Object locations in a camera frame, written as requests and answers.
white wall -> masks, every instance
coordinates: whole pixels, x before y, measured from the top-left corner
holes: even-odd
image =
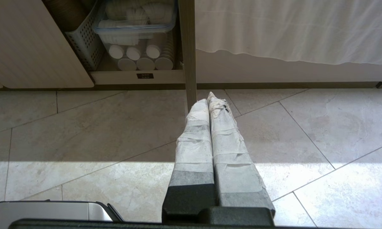
[[[197,83],[382,81],[382,65],[313,64],[196,50]]]

tile floor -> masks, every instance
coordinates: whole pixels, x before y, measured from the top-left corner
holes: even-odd
[[[213,92],[277,225],[382,228],[382,89]],[[185,104],[182,90],[0,92],[0,201],[101,201],[159,222]]]

white curtain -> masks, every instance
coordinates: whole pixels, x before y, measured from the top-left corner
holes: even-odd
[[[382,64],[382,0],[195,0],[195,30],[205,52]]]

black label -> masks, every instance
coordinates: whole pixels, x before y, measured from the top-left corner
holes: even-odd
[[[154,76],[152,73],[137,73],[138,79],[154,79]]]

black plastic base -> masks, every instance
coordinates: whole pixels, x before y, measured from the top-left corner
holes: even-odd
[[[265,207],[210,207],[202,210],[198,219],[210,225],[274,226],[273,215]]]
[[[170,186],[162,206],[162,223],[198,223],[198,213],[216,205],[214,184]]]

